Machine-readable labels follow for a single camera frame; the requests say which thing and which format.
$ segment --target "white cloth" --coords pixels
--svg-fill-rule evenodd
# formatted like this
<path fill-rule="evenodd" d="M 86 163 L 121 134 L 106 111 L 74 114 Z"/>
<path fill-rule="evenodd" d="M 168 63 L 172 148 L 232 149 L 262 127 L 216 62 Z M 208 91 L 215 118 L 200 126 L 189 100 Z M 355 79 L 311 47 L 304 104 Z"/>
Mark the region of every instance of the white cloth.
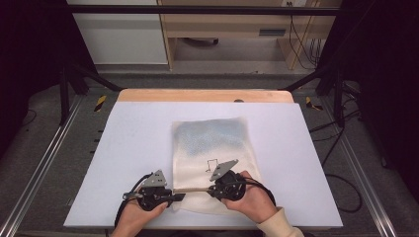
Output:
<path fill-rule="evenodd" d="M 173 189 L 207 188 L 217 164 L 238 160 L 231 169 L 247 170 L 261 181 L 244 118 L 173 122 Z M 188 193 L 173 208 L 210 214 L 236 213 L 207 193 Z"/>

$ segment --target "white table surface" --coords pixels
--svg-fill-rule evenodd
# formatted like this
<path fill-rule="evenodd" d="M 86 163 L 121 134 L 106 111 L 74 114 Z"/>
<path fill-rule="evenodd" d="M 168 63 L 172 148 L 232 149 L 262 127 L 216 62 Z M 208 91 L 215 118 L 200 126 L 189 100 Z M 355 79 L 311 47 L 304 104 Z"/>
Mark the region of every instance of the white table surface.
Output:
<path fill-rule="evenodd" d="M 173 121 L 237 117 L 247 119 L 264 185 L 285 208 L 290 224 L 343 226 L 298 104 L 196 102 L 116 102 L 64 226 L 114 226 L 123 193 L 158 169 L 172 189 Z M 145 228 L 256 227 L 240 213 L 210 215 L 168 208 Z"/>

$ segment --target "metal rod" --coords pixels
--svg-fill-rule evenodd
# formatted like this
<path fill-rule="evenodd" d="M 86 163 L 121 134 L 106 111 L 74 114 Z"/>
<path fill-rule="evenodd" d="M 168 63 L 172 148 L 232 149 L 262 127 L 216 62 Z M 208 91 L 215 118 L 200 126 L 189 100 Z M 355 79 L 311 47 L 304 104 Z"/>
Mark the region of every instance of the metal rod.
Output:
<path fill-rule="evenodd" d="M 340 16 L 356 9 L 306 7 L 248 6 L 156 6 L 156 5 L 44 5 L 47 9 L 69 10 L 71 13 L 95 14 L 216 14 L 216 15 L 293 15 Z"/>
<path fill-rule="evenodd" d="M 184 188 L 184 189 L 173 189 L 173 194 L 185 194 L 185 193 L 196 193 L 206 192 L 209 188 Z"/>

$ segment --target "human hand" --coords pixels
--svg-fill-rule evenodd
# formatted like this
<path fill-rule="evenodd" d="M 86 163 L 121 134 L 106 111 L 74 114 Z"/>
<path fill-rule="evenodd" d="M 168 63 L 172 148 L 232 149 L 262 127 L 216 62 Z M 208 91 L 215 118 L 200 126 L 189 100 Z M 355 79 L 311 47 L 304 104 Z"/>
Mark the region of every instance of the human hand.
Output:
<path fill-rule="evenodd" d="M 252 178 L 247 171 L 241 172 L 240 175 L 244 178 Z M 246 193 L 242 199 L 230 200 L 222 198 L 221 202 L 228 209 L 237 210 L 256 223 L 262 223 L 277 213 L 277 208 L 268 194 L 261 188 L 252 185 L 246 185 Z"/>
<path fill-rule="evenodd" d="M 113 232 L 113 237 L 135 236 L 146 223 L 159 216 L 167 207 L 167 202 L 163 202 L 150 211 L 143 210 L 138 201 L 134 198 L 130 200 L 121 214 L 117 228 Z"/>

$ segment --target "beige sleeve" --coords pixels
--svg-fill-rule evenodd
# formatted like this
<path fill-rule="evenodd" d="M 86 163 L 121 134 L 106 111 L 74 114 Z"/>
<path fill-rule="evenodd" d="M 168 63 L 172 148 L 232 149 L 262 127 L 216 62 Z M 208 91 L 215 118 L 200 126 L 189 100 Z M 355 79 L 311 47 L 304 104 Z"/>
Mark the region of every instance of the beige sleeve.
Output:
<path fill-rule="evenodd" d="M 256 225 L 267 237 L 303 237 L 302 232 L 290 226 L 283 208 L 266 221 Z"/>

